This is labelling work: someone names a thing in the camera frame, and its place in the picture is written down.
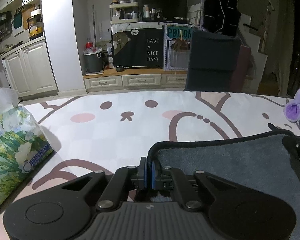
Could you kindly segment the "dark grey trash bin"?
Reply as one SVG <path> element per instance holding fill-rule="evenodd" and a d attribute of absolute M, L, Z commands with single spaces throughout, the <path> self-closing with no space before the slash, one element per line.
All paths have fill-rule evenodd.
<path fill-rule="evenodd" d="M 85 54 L 84 61 L 89 73 L 101 72 L 103 70 L 104 61 L 101 52 Z"/>

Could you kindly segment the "white kitchen cabinet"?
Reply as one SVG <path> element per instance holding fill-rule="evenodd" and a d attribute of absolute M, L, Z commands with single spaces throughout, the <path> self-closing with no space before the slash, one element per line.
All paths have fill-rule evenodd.
<path fill-rule="evenodd" d="M 45 38 L 38 38 L 2 55 L 7 79 L 20 98 L 57 92 Z"/>

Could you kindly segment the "floral tissue pack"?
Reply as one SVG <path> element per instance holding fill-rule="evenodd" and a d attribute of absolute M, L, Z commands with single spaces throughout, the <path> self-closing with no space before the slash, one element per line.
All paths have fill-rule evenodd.
<path fill-rule="evenodd" d="M 16 91 L 0 88 L 0 205 L 52 152 Z"/>

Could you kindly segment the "cream countertop shelf rack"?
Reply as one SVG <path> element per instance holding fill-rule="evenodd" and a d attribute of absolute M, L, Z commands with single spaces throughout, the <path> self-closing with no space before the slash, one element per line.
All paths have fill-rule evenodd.
<path fill-rule="evenodd" d="M 138 2 L 110 4 L 109 10 L 111 24 L 139 22 Z"/>

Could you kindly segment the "dark blue chair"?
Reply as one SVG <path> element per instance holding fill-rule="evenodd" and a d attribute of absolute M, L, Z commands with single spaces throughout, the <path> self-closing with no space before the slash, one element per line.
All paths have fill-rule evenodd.
<path fill-rule="evenodd" d="M 241 42 L 238 38 L 194 30 L 185 91 L 228 92 Z"/>

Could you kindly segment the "white drawer cabinet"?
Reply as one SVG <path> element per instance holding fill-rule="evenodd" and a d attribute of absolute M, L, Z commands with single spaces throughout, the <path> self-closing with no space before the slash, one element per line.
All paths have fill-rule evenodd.
<path fill-rule="evenodd" d="M 123 89 L 185 88 L 186 74 L 140 74 L 85 79 L 87 92 Z"/>

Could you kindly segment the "poison sign poster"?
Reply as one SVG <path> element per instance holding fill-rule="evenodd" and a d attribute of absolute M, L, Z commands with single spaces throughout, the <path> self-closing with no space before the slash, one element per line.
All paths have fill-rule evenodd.
<path fill-rule="evenodd" d="M 164 70 L 187 71 L 191 37 L 197 28 L 191 24 L 164 24 Z"/>

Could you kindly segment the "grey towel black trim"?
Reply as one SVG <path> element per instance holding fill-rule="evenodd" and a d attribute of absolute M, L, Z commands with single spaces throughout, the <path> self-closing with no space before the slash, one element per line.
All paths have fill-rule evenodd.
<path fill-rule="evenodd" d="M 279 197 L 296 213 L 292 239 L 300 239 L 300 181 L 282 144 L 288 130 L 276 129 L 249 137 L 195 142 L 157 142 L 147 163 L 158 160 L 192 175 L 203 170 L 243 186 Z"/>

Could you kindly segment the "black hanging jacket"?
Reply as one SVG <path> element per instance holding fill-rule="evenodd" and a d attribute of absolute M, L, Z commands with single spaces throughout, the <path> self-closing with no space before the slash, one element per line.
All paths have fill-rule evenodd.
<path fill-rule="evenodd" d="M 203 28 L 211 33 L 235 37 L 241 17 L 237 2 L 238 0 L 206 0 Z"/>

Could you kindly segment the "black have a nice day cloth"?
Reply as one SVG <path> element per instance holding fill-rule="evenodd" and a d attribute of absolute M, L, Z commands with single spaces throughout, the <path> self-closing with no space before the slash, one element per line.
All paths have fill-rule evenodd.
<path fill-rule="evenodd" d="M 163 29 L 131 29 L 112 35 L 113 64 L 125 68 L 161 68 L 164 62 Z"/>

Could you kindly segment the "cartoon bear tablecloth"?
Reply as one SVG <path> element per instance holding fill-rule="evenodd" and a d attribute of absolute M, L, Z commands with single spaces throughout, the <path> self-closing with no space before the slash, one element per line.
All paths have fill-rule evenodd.
<path fill-rule="evenodd" d="M 284 115 L 289 99 L 244 93 L 126 92 L 24 106 L 53 152 L 0 205 L 0 239 L 11 202 L 100 170 L 138 166 L 157 142 L 215 141 L 276 129 L 300 136 Z"/>

